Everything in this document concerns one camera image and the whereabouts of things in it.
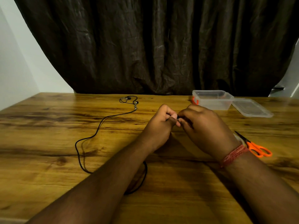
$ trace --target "wristband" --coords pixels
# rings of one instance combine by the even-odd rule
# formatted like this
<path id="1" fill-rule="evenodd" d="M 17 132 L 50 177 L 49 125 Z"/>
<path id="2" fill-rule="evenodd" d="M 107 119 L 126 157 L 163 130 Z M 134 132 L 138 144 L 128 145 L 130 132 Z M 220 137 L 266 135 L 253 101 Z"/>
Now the wristband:
<path id="1" fill-rule="evenodd" d="M 241 154 L 248 152 L 249 149 L 244 147 L 244 145 L 240 145 L 239 147 L 237 147 L 236 149 L 234 149 L 233 151 L 231 151 L 221 162 L 220 167 L 226 167 L 228 165 L 230 165 L 238 156 L 240 156 Z"/>

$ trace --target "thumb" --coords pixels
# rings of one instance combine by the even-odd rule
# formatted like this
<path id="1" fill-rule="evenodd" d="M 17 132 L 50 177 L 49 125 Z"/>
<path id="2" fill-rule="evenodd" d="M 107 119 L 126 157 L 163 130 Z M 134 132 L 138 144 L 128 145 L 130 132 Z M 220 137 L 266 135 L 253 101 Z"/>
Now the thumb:
<path id="1" fill-rule="evenodd" d="M 183 118 L 179 118 L 178 121 L 179 121 L 179 123 L 181 124 L 181 126 L 183 127 L 184 131 L 187 134 L 191 134 L 193 132 L 192 127 L 190 126 L 190 124 L 186 120 L 184 120 Z"/>
<path id="2" fill-rule="evenodd" d="M 174 125 L 176 124 L 178 115 L 176 113 L 174 113 L 172 116 L 170 116 L 166 122 L 172 127 L 174 127 Z"/>

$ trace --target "curtain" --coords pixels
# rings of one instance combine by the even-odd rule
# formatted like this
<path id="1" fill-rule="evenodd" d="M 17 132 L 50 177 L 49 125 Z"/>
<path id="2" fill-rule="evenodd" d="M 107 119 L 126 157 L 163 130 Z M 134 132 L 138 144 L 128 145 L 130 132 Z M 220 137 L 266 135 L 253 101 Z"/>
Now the curtain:
<path id="1" fill-rule="evenodd" d="M 77 93 L 268 96 L 299 37 L 298 0 L 15 0 Z"/>

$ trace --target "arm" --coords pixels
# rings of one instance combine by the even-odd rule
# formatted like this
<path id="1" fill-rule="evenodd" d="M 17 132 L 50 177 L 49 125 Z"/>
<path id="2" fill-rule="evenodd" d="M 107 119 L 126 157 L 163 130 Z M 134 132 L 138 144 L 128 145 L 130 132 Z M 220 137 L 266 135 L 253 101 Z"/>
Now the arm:
<path id="1" fill-rule="evenodd" d="M 218 162 L 240 145 L 209 109 L 190 105 L 178 116 L 190 139 Z M 252 153 L 240 155 L 225 169 L 261 223 L 298 223 L 299 194 Z"/>
<path id="2" fill-rule="evenodd" d="M 28 223 L 109 223 L 141 163 L 169 138 L 177 114 L 162 105 L 138 138 Z"/>

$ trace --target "wooden table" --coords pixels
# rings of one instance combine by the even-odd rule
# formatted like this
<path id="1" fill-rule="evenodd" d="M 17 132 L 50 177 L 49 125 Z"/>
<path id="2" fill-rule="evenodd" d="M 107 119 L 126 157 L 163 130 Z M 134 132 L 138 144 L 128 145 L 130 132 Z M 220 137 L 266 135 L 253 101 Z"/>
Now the wooden table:
<path id="1" fill-rule="evenodd" d="M 103 117 L 133 110 L 118 101 L 122 96 L 40 93 L 1 111 L 0 217 L 28 219 L 86 178 L 74 143 L 94 134 Z M 217 113 L 231 130 L 272 150 L 263 161 L 299 191 L 299 100 L 254 99 L 274 117 L 247 118 L 234 107 Z M 138 95 L 138 101 L 136 112 L 106 120 L 79 145 L 89 170 L 133 141 L 161 104 L 178 112 L 190 97 Z M 113 223 L 255 222 L 227 175 L 182 129 L 174 127 L 173 138 L 147 163 L 144 185 L 123 197 Z"/>

